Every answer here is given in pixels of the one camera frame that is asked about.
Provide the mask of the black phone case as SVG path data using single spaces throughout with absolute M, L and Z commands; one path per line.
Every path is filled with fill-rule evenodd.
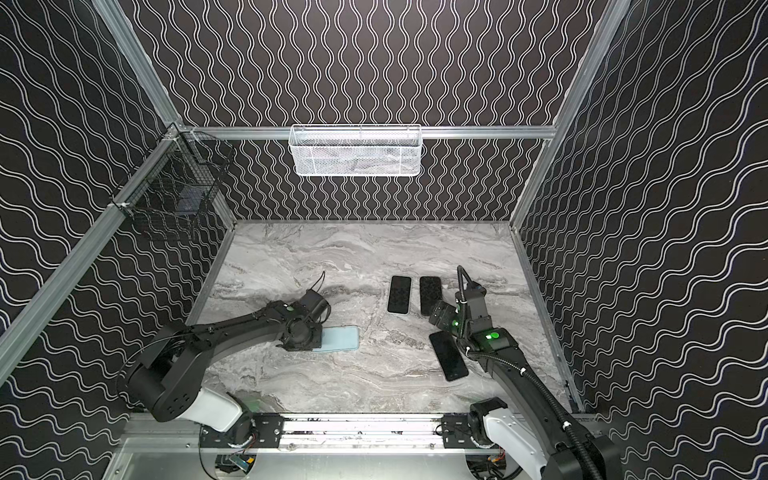
M 420 314 L 429 317 L 436 304 L 443 300 L 442 281 L 438 276 L 419 278 Z

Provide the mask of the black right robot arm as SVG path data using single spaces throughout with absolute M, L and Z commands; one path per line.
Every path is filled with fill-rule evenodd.
M 559 402 L 527 361 L 516 339 L 492 325 L 481 311 L 471 317 L 465 302 L 435 304 L 429 321 L 446 332 L 459 352 L 476 361 L 510 397 L 525 419 L 521 426 L 508 408 L 487 401 L 472 438 L 497 446 L 531 479 L 621 479 L 620 452 L 607 436 L 596 435 Z

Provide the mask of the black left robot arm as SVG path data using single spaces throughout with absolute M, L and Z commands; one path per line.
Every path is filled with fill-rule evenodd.
M 272 301 L 217 323 L 171 323 L 128 362 L 119 385 L 157 421 L 175 420 L 193 410 L 211 364 L 262 343 L 277 342 L 286 351 L 311 351 L 321 346 L 330 313 L 329 302 L 308 289 L 291 303 Z

